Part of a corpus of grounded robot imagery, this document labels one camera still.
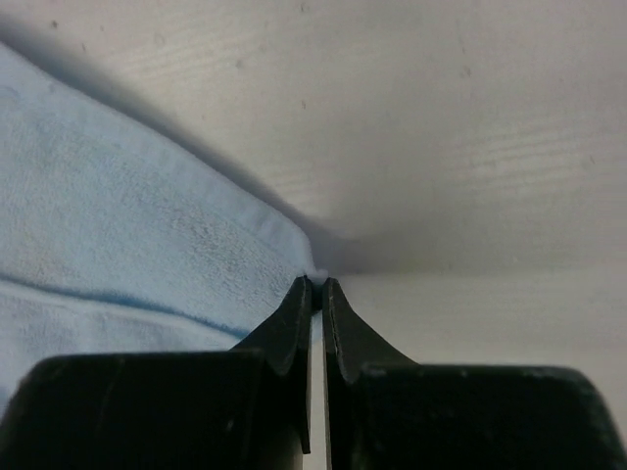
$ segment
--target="white surface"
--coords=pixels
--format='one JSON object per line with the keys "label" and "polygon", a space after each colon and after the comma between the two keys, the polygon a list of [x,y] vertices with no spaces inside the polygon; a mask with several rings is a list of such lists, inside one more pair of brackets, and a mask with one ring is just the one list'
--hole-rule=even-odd
{"label": "white surface", "polygon": [[626,24],[620,0],[0,0],[3,39],[293,217],[404,352],[574,365],[623,433]]}

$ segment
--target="black tool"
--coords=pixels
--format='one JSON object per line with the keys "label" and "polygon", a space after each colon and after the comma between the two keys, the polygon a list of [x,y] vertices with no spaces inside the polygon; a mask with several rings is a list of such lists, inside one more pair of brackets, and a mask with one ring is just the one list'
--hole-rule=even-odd
{"label": "black tool", "polygon": [[578,372],[418,365],[353,312],[336,280],[316,290],[304,277],[228,352],[40,362],[0,424],[0,468],[301,468],[320,306],[328,468],[627,469]]}

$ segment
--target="light blue towel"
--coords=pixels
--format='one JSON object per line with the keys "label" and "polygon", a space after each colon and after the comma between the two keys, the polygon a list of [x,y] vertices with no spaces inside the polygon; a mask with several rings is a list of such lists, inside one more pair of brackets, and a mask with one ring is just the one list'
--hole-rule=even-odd
{"label": "light blue towel", "polygon": [[229,348],[320,276],[281,213],[0,46],[0,415],[60,353]]}

